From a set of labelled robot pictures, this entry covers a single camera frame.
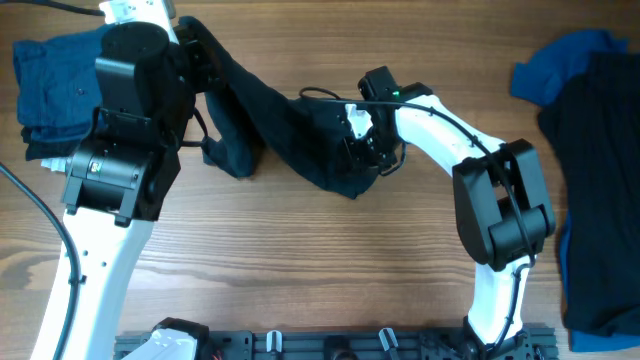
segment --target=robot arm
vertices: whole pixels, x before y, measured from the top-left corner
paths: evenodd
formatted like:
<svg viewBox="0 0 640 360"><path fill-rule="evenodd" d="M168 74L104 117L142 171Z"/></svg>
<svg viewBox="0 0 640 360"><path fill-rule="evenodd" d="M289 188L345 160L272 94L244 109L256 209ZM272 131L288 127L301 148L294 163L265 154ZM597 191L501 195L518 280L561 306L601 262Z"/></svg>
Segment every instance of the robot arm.
<svg viewBox="0 0 640 360"><path fill-rule="evenodd" d="M194 113L195 94L220 83L215 61L193 61L215 55L189 29L171 28L172 7L166 2L107 4L101 4L107 18L125 23L105 35L103 54L96 61L104 102L94 121L101 116L107 127L93 132L74 153L63 197L64 223L81 254L84 276L64 359L110 358L133 268L180 170L177 152ZM139 11L145 6L151 10ZM532 247L536 254L542 251L555 220L530 144L506 144L482 134L449 112L426 86L397 86L386 67L367 73L359 88L368 102L433 108L476 136L509 174ZM400 105L359 110L355 103L345 105L345 110L352 138L344 146L350 147L348 154L358 154L354 167L394 169L394 150L404 141L418 146L452 176L458 232L477 263L465 351L471 359L487 358L487 345L500 337L514 292L516 311L503 347L516 346L528 270L515 289L512 274L530 258L507 202L496 199L493 187L498 181L485 153L455 126L422 110ZM64 256L63 248L32 359L50 358L62 329L69 294ZM206 327L174 321L162 325L154 332L155 341L130 356L199 358L207 333Z"/></svg>
<svg viewBox="0 0 640 360"><path fill-rule="evenodd" d="M399 101L433 109L435 114L443 114L476 137L508 174L532 249L535 254L542 251L545 238L555 229L555 219L538 156L531 144L524 140L507 144L479 132L447 110L426 86L398 87L386 67L367 73L359 88L372 104ZM493 189L499 185L498 177L487 155L457 127L433 113L398 106L391 115L392 126L388 126L390 122L385 119L388 113L375 109L358 111L355 107L346 105L352 141L356 142L354 147L358 142L371 145L369 159L384 164L384 159L393 158L392 153L384 154L390 149L384 145L405 141L416 145L453 177L458 233L476 261L474 302L465 319L469 343L464 350L468 358L485 359L512 349L522 329L520 309L529 273L528 268L521 272L518 268L529 264L531 257L522 244L508 199L497 198ZM373 155L381 151L383 156ZM515 309L503 336L504 345L490 352L500 341L512 306Z"/></svg>

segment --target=cable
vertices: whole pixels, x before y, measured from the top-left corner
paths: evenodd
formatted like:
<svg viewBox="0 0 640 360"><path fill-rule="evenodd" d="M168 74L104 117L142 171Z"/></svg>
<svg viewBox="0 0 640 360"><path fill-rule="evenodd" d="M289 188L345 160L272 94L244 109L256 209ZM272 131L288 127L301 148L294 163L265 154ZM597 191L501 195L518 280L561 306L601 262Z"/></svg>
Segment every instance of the cable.
<svg viewBox="0 0 640 360"><path fill-rule="evenodd" d="M513 293L511 294L511 303L509 304L509 313L507 314L507 320L505 325L502 327L502 331L500 331L500 335L498 336L498 341L496 341L493 346L487 351L487 359L491 359L493 355L495 355L504 339L507 337L507 333L509 332L509 328L513 323L513 317L516 314L516 306L518 304L518 293L520 292L520 281L522 280L522 271L527 268L531 268L530 264L522 264L518 266L516 271L513 272Z"/></svg>
<svg viewBox="0 0 640 360"><path fill-rule="evenodd" d="M324 98L311 97L311 96L305 95L305 92L307 92L307 91L322 92L322 93L334 96L335 99L324 99ZM504 188L505 188L505 190L507 192L507 197L509 198L509 203L511 205L511 210L513 211L513 215L514 215L514 217L516 219L516 223L518 224L518 229L520 231L522 245L526 249L527 255L529 256L529 263L520 265L516 269L516 271L514 271L513 274L512 274L513 277L514 277L514 287L513 287L513 294L511 296L511 303L509 305L509 313L507 315L507 318L506 318L506 321L505 321L505 325L502 328L502 331L500 332L500 335L498 336L498 340L488 350L487 358L491 358L491 356L496 354L498 352L498 350L500 349L500 347L502 346L502 343L504 342L504 339L507 336L507 333L509 332L509 328L511 327L511 323L513 322L513 318L515 316L516 307L517 307L517 304L518 304L518 293L519 293L519 286L520 286L520 280L521 280L522 271L524 269L526 269L526 268L529 268L529 269L533 268L533 266L536 263L535 253L533 251L533 247L532 247L531 242L529 240L529 235L527 233L527 228L526 228L526 226L524 224L524 219L522 218L522 213L520 212L520 208L518 207L518 202L516 200L515 194L513 193L513 190L511 189L511 183L509 182L507 174L505 174L504 170L498 164L498 162L495 159L495 157L493 156L493 154L482 144L482 142L480 142L480 140L478 140L477 136L471 134L466 128L464 128L462 125L460 125L457 121L453 120L448 115L443 114L440 111L434 109L433 107L426 107L426 106L422 106L422 105L418 105L418 104L402 103L402 102L397 102L397 101L343 100L343 99L340 99L340 97L338 95L336 95L335 93L333 93L333 92L331 92L329 90L325 90L325 89L321 89L321 88L315 88L315 87L303 88L303 89L300 90L298 95L300 96L300 98L302 98L304 100L322 101L322 102L328 102L328 103L334 103L334 104L345 104L345 105L346 104L356 104L356 105L363 105L363 106L380 106L381 105L381 106L393 106L393 107L403 107L404 106L404 107L409 107L409 108L413 108L413 109L417 109L417 110L422 110L422 111L425 111L425 112L429 113L430 115L438 116L438 117L442 118L443 120L449 122L456 129L458 129L464 136L469 138L469 140L471 140L471 143L474 146L477 146L486 155L487 160L493 166L493 168L495 170L495 173L498 176L498 179L500 180L500 182L502 183L502 186L504 186Z"/></svg>
<svg viewBox="0 0 640 360"><path fill-rule="evenodd" d="M300 91L298 92L298 94L300 95L301 98L309 100L324 100L324 99L319 99L319 98L314 98L314 97L310 97L310 96L306 96L304 95L305 92L307 91L317 91L319 93L323 93L323 94L327 94L329 96L332 96L334 99L336 100L342 100L342 98L340 96L338 96L338 94L334 93L331 90L327 90L327 89L323 89L323 88L319 88L319 87L315 87L315 86L307 86L307 87L303 87L302 89L300 89Z"/></svg>
<svg viewBox="0 0 640 360"><path fill-rule="evenodd" d="M85 9L73 5L63 4L55 1L49 0L0 0L0 5L2 4L28 4L28 5L39 5L39 6L47 6L58 10L68 11L75 14L80 15L90 15L90 16L104 16L104 12L102 10L93 10L93 9Z"/></svg>
<svg viewBox="0 0 640 360"><path fill-rule="evenodd" d="M62 325L62 331L60 333L60 338L58 339L58 345L56 346L56 351L54 353L53 359L58 360L62 359L62 354L64 353L64 348L67 344L67 340L69 339L69 334L71 332L71 324L73 323L73 317L76 313L76 305L78 303L78 292L80 286L80 260L78 259L78 251L76 250L75 244L71 239L71 235L67 229L62 225L60 220L53 214L51 209L45 204L42 199L38 197L31 189L27 187L20 179L18 179L2 162L0 162L0 172L4 176L6 176L9 181L11 181L15 186L18 187L31 201L33 201L36 206L42 210L45 216L51 221L53 227L58 231L58 234L62 238L62 242L64 243L64 247L67 249L67 255L69 256L69 264L71 265L71 272L69 275L69 285L71 287L69 294L69 303L67 304L67 314L64 317L64 324Z"/></svg>

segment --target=folded blue cloth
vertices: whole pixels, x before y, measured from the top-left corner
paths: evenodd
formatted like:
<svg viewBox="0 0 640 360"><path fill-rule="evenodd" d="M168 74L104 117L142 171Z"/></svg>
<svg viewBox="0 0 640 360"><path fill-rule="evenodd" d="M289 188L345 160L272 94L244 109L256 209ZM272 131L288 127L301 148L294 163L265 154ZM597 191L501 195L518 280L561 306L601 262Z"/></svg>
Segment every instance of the folded blue cloth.
<svg viewBox="0 0 640 360"><path fill-rule="evenodd" d="M102 35L111 27L13 44L18 122L30 129L31 140L73 141L87 132L92 109L102 101L95 59Z"/></svg>
<svg viewBox="0 0 640 360"><path fill-rule="evenodd" d="M626 53L627 45L626 39L615 39L606 30L583 30L566 35L536 52L528 64L516 64L511 95L547 106L556 99L569 79L586 72L592 52ZM559 248L567 303L571 226L571 215L567 214ZM640 346L638 336L613 334L602 337L580 331L570 333L571 351L574 352L615 351Z"/></svg>

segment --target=wooden table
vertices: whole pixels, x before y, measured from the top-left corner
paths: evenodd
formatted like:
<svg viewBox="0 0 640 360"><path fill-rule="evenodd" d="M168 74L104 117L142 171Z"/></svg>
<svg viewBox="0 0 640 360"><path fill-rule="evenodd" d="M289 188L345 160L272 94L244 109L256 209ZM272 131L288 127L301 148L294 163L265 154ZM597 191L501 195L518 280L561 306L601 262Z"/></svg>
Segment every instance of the wooden table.
<svg viewBox="0 0 640 360"><path fill-rule="evenodd" d="M0 9L0 160L61 215L64 176L24 161L11 44L93 29L101 19ZM388 65L398 83L431 86L478 129L526 138L539 151L558 224L566 214L562 174L536 125L539 109L509 96L514 63L584 28L612 29L632 49L640 44L640 5L630 1L184 0L177 10L198 17L237 61L287 96L315 85L355 97L366 71ZM201 97L198 106L205 108ZM199 137L197 126L189 133ZM119 333L148 331L166 316L263 331L457 326L467 313L474 264L455 230L451 180L415 148L402 171L356 201L316 188L273 152L242 181L204 165L196 149L182 150L180 160L129 283ZM529 278L525 322L556 327L563 359L640 357L568 351L555 249L551 237ZM40 211L0 180L0 358L29 357L59 250Z"/></svg>

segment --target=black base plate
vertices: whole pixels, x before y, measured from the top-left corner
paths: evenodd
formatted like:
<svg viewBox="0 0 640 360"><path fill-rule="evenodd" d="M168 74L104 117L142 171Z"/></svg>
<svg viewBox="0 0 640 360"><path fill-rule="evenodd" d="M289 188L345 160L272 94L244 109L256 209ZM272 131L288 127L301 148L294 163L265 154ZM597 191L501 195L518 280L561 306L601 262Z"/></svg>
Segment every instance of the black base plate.
<svg viewBox="0 0 640 360"><path fill-rule="evenodd" d="M500 360L558 360L555 330L524 328L524 342L519 348L503 354ZM462 328L434 328L423 331L395 332L401 360L460 360L463 356L452 344L462 340ZM116 338L114 360L120 360L146 342L151 333ZM283 352L278 360L326 359L325 341L331 337L348 340L359 360L387 360L377 332L283 333ZM272 360L266 353L266 334L250 331L212 331L214 348L223 360Z"/></svg>

